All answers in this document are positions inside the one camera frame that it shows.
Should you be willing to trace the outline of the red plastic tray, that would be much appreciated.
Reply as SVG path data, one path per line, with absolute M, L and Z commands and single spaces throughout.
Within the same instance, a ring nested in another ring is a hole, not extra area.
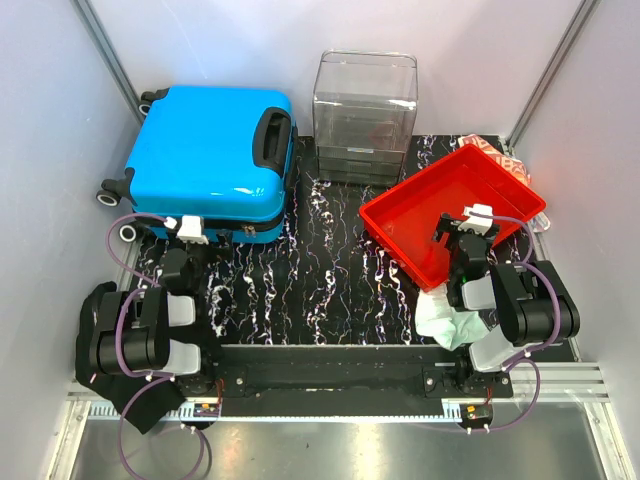
M 443 240 L 432 240 L 441 215 L 462 219 L 475 204 L 523 222 L 546 208 L 542 197 L 480 148 L 465 145 L 362 205 L 359 214 L 366 231 L 429 291 L 448 278 L 450 253 Z

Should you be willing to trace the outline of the blue hard-shell suitcase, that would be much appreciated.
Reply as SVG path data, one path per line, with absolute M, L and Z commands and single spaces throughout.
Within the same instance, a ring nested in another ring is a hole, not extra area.
M 176 236 L 183 215 L 203 218 L 209 242 L 268 244 L 281 235 L 296 180 L 297 126 L 282 92 L 171 86 L 142 94 L 145 119 L 121 179 L 105 179 L 97 200 L 126 199 L 135 218 L 119 228 Z

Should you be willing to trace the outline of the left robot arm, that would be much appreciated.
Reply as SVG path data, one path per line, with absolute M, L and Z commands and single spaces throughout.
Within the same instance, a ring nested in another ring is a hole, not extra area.
M 157 286 L 132 295 L 98 285 L 81 310 L 76 359 L 102 375 L 174 374 L 193 395 L 208 394 L 222 353 L 204 306 L 212 259 L 209 246 L 174 247 L 161 257 Z

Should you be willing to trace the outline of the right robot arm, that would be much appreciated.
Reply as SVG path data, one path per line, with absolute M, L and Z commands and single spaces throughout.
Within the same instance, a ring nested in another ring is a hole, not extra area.
M 450 255 L 443 285 L 418 298 L 416 329 L 441 347 L 466 350 L 454 384 L 476 396 L 489 372 L 505 371 L 533 352 L 576 336 L 578 308 L 554 265 L 529 256 L 515 263 L 489 260 L 499 233 L 491 207 L 476 204 L 462 218 L 442 214 L 433 240 Z

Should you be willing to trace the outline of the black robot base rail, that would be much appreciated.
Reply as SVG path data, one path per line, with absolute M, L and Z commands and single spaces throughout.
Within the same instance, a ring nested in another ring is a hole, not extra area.
M 464 350 L 436 345 L 226 345 L 211 373 L 186 382 L 188 397 L 222 395 L 226 418 L 321 420 L 442 416 L 444 399 L 509 399 L 510 378 L 476 373 Z

